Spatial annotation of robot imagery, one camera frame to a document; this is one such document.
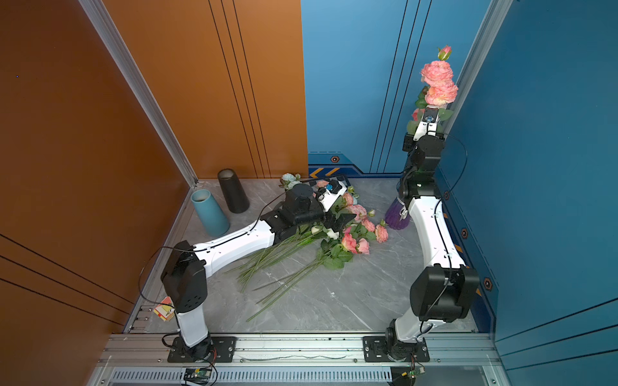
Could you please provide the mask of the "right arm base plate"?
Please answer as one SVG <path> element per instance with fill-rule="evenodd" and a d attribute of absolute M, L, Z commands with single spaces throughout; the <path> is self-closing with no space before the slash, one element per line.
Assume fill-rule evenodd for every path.
<path fill-rule="evenodd" d="M 425 342 L 408 344 L 395 339 L 390 342 L 383 335 L 365 336 L 362 338 L 365 362 L 415 362 L 428 363 L 429 350 Z"/>

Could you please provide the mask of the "pink double bloom stem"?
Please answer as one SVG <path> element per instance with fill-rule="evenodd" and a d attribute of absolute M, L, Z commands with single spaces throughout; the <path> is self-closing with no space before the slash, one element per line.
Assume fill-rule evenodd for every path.
<path fill-rule="evenodd" d="M 444 46 L 439 49 L 437 60 L 423 66 L 420 74 L 425 86 L 415 103 L 418 109 L 428 106 L 442 109 L 455 101 L 459 88 L 453 80 L 454 72 L 448 62 L 451 54 L 452 48 Z"/>

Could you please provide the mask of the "bunch of pink flowers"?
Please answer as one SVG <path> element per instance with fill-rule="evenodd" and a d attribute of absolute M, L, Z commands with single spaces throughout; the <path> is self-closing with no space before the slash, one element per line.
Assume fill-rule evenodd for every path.
<path fill-rule="evenodd" d="M 257 301 L 261 309 L 249 317 L 250 321 L 275 305 L 294 286 L 321 266 L 328 270 L 342 270 L 357 254 L 369 255 L 370 244 L 373 241 L 378 243 L 388 241 L 389 233 L 385 221 L 381 220 L 377 224 L 372 221 L 375 211 L 369 211 L 358 203 L 358 194 L 352 185 L 348 186 L 344 198 L 337 201 L 335 209 L 339 213 L 346 211 L 356 214 L 357 217 L 340 232 L 333 232 L 321 223 L 301 225 L 292 232 L 290 238 L 250 253 L 247 261 L 238 266 L 238 283 L 242 290 L 246 290 L 257 273 L 283 262 L 310 244 L 317 241 L 320 243 L 315 258 L 310 263 L 275 281 L 278 287 Z"/>

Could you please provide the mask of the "pink rose stem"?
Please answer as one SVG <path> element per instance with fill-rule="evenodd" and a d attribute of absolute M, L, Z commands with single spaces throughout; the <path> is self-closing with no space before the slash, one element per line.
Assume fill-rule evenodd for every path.
<path fill-rule="evenodd" d="M 412 114 L 412 119 L 407 124 L 407 133 L 414 136 L 423 118 L 424 109 L 416 109 Z"/>

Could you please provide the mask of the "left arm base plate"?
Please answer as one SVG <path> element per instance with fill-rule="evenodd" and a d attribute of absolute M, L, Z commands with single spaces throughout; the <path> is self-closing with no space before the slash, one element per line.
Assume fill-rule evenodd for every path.
<path fill-rule="evenodd" d="M 194 347 L 188 347 L 181 337 L 176 337 L 168 352 L 168 363 L 231 363 L 236 349 L 234 336 L 208 337 Z"/>

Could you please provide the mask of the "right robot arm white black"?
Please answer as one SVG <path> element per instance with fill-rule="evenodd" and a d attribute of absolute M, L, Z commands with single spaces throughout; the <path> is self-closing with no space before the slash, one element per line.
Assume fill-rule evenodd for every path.
<path fill-rule="evenodd" d="M 467 318 L 480 285 L 479 273 L 455 247 L 435 182 L 445 142 L 436 132 L 415 139 L 398 185 L 399 217 L 415 225 L 424 269 L 410 287 L 410 307 L 386 329 L 385 354 L 396 362 L 427 362 L 425 336 Z"/>

